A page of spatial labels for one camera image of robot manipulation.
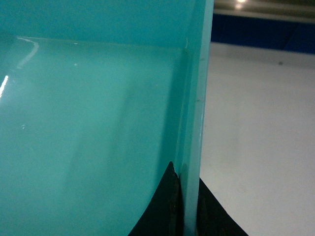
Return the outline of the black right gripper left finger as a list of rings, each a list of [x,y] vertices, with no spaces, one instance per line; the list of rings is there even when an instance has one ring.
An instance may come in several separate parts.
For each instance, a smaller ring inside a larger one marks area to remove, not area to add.
[[[181,183],[169,162],[142,216],[130,231],[130,236],[182,236],[184,206]]]

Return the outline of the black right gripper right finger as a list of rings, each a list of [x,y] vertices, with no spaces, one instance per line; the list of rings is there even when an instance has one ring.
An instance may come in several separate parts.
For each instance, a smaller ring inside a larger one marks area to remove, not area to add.
[[[197,204],[199,236],[246,236],[247,233],[228,215],[203,180],[199,180]]]

